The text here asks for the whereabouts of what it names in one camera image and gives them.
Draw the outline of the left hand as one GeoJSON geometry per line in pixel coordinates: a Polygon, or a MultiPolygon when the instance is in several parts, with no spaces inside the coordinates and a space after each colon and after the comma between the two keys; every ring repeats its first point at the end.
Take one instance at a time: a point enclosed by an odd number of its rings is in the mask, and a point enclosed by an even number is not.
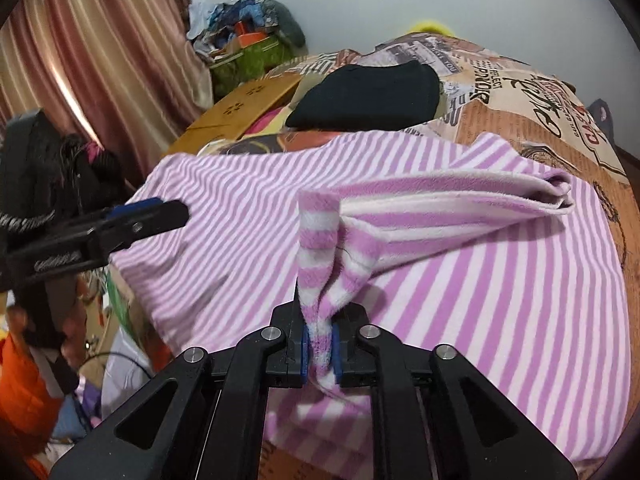
{"type": "MultiPolygon", "coordinates": [[[[76,278],[75,302],[73,307],[67,312],[62,323],[62,332],[65,340],[62,343],[60,352],[71,368],[77,370],[86,358],[85,339],[87,312],[82,298],[87,295],[88,288],[82,278],[76,278]]],[[[24,339],[24,331],[29,324],[29,318],[24,309],[18,304],[6,308],[6,324],[8,324],[9,334],[13,340],[15,348],[25,358],[32,358],[29,345],[24,339]]]]}

